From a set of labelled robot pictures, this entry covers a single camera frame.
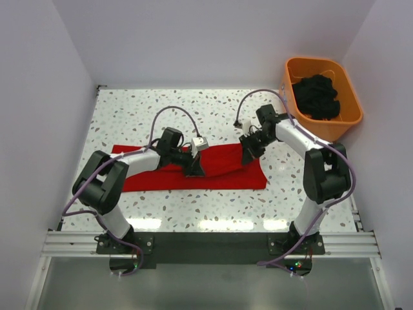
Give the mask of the red t-shirt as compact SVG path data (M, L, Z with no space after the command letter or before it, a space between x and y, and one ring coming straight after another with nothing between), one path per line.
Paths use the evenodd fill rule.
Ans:
M241 159L239 143L215 145L201 152L205 176L185 176L180 166L169 164L159 170L128 177L123 192L265 189L267 178L259 160L242 165Z

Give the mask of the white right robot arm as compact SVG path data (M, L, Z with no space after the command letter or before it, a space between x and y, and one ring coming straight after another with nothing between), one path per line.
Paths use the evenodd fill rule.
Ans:
M275 141L286 143L304 161L304 204L291 222L287 237L282 243L284 253L301 254L317 241L319 227L327 209L333 206L352 186L346 149L342 144L330 144L309 131L287 113L278 114L272 105L263 105L256 110L260 126L250 121L239 122L239 137L243 165L264 155L266 147Z

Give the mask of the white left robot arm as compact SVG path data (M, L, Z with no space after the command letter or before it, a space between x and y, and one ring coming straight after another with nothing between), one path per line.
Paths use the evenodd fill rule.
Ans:
M201 152L208 148L206 138L198 135L187 148L181 143L183 133L166 128L160 138L135 151L107 154L95 151L77 177L72 194L88 207L98 224L119 253L139 253L134 228L119 207L119 199L127 178L144 172L158 171L167 165L181 167L185 176L205 176Z

